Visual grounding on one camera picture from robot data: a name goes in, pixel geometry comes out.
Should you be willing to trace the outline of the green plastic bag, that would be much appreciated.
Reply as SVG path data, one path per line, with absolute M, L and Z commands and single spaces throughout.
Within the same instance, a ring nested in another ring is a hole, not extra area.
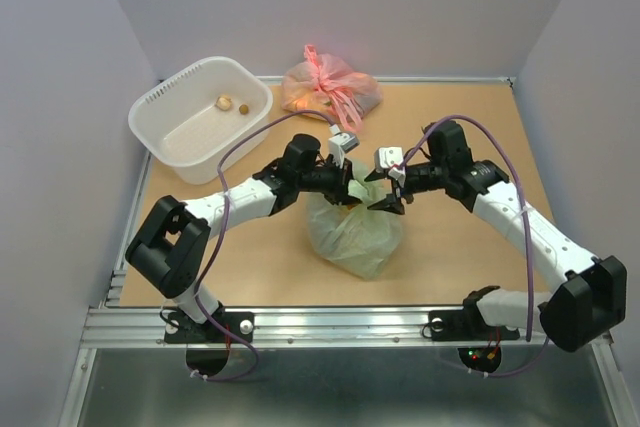
M 350 191 L 361 202 L 333 205 L 320 194 L 307 197 L 306 224 L 314 252 L 342 270 L 372 280 L 384 270 L 403 239 L 399 216 L 371 210 L 385 197 L 380 181 L 367 182 L 367 165 L 353 162 L 355 185 Z

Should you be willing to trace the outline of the white plastic basket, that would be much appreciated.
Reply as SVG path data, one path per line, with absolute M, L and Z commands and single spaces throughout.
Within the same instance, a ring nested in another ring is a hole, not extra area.
M 229 95 L 233 107 L 215 106 Z M 249 113 L 241 115 L 242 104 Z M 146 149 L 186 183 L 217 177 L 224 154 L 267 124 L 270 88 L 239 62 L 222 56 L 201 59 L 143 94 L 130 108 L 129 128 Z

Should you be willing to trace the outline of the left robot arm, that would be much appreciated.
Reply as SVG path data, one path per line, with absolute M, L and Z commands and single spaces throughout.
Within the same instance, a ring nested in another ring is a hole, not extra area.
M 125 259 L 185 316 L 172 327 L 202 341 L 245 342 L 246 335 L 225 322 L 222 303 L 198 277 L 209 241 L 222 242 L 231 228 L 283 211 L 300 193 L 318 193 L 333 205 L 358 204 L 349 193 L 354 174 L 347 157 L 358 144 L 354 134 L 333 129 L 329 154 L 322 158 L 317 138 L 297 134 L 280 157 L 233 188 L 187 201 L 171 195 L 158 199 Z

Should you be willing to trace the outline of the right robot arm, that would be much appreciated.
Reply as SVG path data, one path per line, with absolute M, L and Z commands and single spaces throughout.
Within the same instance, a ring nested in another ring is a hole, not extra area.
M 409 151 L 382 147 L 368 180 L 387 179 L 391 191 L 373 209 L 398 215 L 417 194 L 442 190 L 495 229 L 525 258 L 523 292 L 490 286 L 471 293 L 460 313 L 463 331 L 482 337 L 494 327 L 545 334 L 574 352 L 625 320 L 627 269 L 576 244 L 525 198 L 513 166 L 477 160 L 463 116 L 429 124 Z

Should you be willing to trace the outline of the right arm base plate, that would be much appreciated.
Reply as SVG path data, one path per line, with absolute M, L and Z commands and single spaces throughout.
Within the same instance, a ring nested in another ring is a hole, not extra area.
M 428 314 L 427 327 L 431 339 L 437 342 L 518 340 L 517 329 L 493 327 L 484 322 L 479 313 L 465 309 L 434 310 Z

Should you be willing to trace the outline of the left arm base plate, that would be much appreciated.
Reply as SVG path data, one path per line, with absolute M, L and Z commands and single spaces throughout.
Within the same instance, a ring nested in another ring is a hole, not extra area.
M 165 324 L 164 342 L 167 344 L 226 344 L 234 342 L 209 320 L 198 324 L 180 310 L 162 310 L 159 317 Z M 243 341 L 249 343 L 253 341 L 255 327 L 253 312 L 225 311 L 222 314 L 216 313 L 214 319 Z

